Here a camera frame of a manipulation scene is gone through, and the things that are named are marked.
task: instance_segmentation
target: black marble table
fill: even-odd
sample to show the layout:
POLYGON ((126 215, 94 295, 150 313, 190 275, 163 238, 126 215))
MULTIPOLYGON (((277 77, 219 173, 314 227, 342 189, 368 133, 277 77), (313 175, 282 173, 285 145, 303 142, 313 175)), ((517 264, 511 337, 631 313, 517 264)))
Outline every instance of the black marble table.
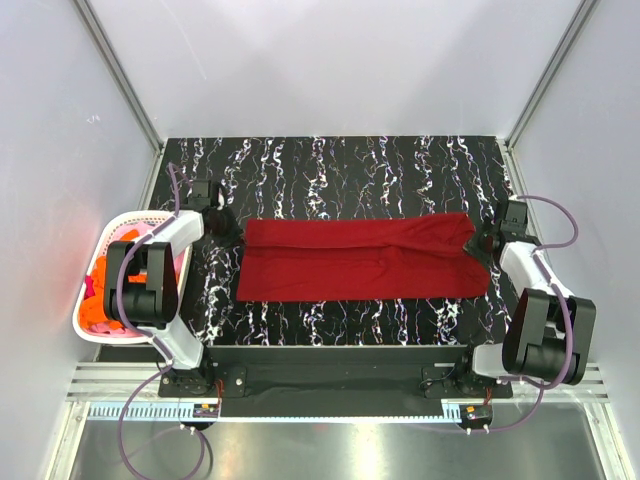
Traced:
MULTIPOLYGON (((170 139, 152 209, 173 205, 165 166, 224 183, 247 219, 409 218, 466 212, 476 226, 511 194, 493 137, 170 139)), ((188 186, 181 186, 182 196, 188 186)), ((493 267, 488 293, 318 303, 237 302, 242 248, 194 246, 181 315, 206 345, 453 345, 499 342, 517 303, 493 267)))

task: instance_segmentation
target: laundry basket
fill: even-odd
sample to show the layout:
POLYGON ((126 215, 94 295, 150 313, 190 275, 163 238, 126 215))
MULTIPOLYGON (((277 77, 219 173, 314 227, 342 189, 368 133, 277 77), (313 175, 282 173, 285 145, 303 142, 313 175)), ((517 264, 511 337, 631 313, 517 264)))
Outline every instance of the laundry basket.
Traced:
MULTIPOLYGON (((119 215, 118 217, 111 220, 102 231, 102 235, 100 235, 100 240, 98 241, 98 245, 93 252, 93 257, 91 257, 91 263, 89 264, 86 275, 91 275, 98 257, 106 255, 109 244, 117 240, 117 238, 114 238, 114 234, 120 227, 125 225, 135 225, 137 223, 146 223, 151 226, 156 226, 164 222, 170 215, 170 212, 165 212, 162 210, 141 210, 137 212, 123 213, 122 215, 119 215)), ((191 260, 191 251, 192 247, 191 245, 189 245, 184 250, 184 252, 181 252, 181 254, 183 255, 183 259, 182 266, 180 268, 180 276, 178 278, 178 310, 180 309, 180 304, 182 302, 182 294, 184 293, 187 271, 189 269, 189 262, 191 260)), ((147 343, 149 341, 148 337, 135 334, 133 332, 127 333, 126 336, 120 336, 108 333, 94 333, 84 330, 80 326, 80 323, 78 321, 78 313, 80 311, 80 305, 82 304, 82 301, 84 299, 85 290, 86 286, 83 281, 82 286, 80 287, 80 292, 78 293, 76 305, 73 309, 72 317, 73 328, 81 338, 90 342, 106 343, 110 345, 133 345, 138 343, 147 343)))

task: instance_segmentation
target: white wall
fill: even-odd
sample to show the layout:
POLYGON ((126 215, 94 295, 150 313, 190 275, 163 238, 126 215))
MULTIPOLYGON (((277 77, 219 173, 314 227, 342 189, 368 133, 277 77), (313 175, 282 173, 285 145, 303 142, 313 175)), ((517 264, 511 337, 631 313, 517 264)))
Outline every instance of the white wall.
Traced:
POLYGON ((497 134, 579 0, 92 0, 163 136, 497 134))
POLYGON ((67 0, 0 4, 0 464, 40 479, 79 359, 70 313, 152 152, 67 0))
MULTIPOLYGON (((577 217, 575 247, 552 253, 559 276, 598 308, 593 357, 604 372, 640 474, 640 3, 600 2, 516 146, 529 192, 577 217)), ((536 209, 546 240, 567 222, 536 209)))

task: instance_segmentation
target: red cloth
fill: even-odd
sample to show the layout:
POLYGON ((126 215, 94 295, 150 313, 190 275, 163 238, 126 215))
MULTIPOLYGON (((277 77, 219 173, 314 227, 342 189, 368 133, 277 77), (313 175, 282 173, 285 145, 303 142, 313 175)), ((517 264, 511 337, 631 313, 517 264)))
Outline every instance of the red cloth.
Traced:
POLYGON ((484 295, 489 274, 462 246, 466 214, 406 220, 249 220, 239 301, 316 302, 484 295))

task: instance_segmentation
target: orange cloth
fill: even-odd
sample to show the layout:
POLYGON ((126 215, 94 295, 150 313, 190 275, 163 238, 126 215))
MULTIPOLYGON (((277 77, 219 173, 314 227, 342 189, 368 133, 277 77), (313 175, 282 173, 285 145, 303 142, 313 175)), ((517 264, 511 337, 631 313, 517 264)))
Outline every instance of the orange cloth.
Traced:
MULTIPOLYGON (((122 238, 120 238, 123 242, 130 242, 135 238, 138 238, 140 234, 137 230, 131 230, 125 233, 122 238)), ((109 329, 118 330, 124 328, 122 323, 117 320, 111 320, 107 318, 104 314, 104 286, 105 286, 105 278, 107 275, 107 257, 105 255, 98 257, 96 259, 95 266, 93 267, 93 271, 91 272, 91 280, 93 281, 93 289, 95 291, 95 295, 93 297, 86 298, 80 304, 80 310, 78 311, 78 323, 80 327, 89 331, 93 325, 97 325, 100 323, 107 323, 109 329)), ((180 279, 180 272, 176 273, 176 283, 180 279)), ((130 275, 129 281, 133 283, 144 283, 147 281, 146 274, 140 275, 130 275)))

